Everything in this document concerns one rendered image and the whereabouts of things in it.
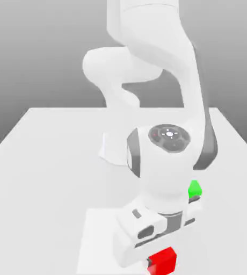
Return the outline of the small red cube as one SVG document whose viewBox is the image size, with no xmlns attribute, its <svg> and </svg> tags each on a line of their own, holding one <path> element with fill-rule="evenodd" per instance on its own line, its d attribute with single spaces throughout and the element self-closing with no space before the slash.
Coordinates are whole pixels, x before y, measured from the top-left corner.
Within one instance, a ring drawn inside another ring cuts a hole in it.
<svg viewBox="0 0 247 275">
<path fill-rule="evenodd" d="M 150 275 L 169 275 L 176 268 L 177 254 L 168 247 L 151 255 L 147 260 Z"/>
</svg>

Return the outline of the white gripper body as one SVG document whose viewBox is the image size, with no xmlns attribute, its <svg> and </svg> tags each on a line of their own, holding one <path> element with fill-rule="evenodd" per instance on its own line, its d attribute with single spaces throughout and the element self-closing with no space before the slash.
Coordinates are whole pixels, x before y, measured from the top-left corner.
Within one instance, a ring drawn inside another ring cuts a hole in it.
<svg viewBox="0 0 247 275">
<path fill-rule="evenodd" d="M 116 212 L 113 254 L 121 267 L 167 248 L 180 231 L 192 224 L 202 210 L 200 201 L 190 201 L 185 210 L 160 214 L 147 209 L 141 201 L 132 201 Z"/>
</svg>

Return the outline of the small green cube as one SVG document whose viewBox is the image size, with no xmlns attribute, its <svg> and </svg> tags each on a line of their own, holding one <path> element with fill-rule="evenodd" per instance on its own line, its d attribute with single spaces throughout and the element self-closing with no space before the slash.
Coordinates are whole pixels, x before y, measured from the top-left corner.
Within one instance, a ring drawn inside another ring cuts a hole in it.
<svg viewBox="0 0 247 275">
<path fill-rule="evenodd" d="M 192 180 L 188 188 L 189 198 L 202 195 L 202 188 L 197 180 Z"/>
</svg>

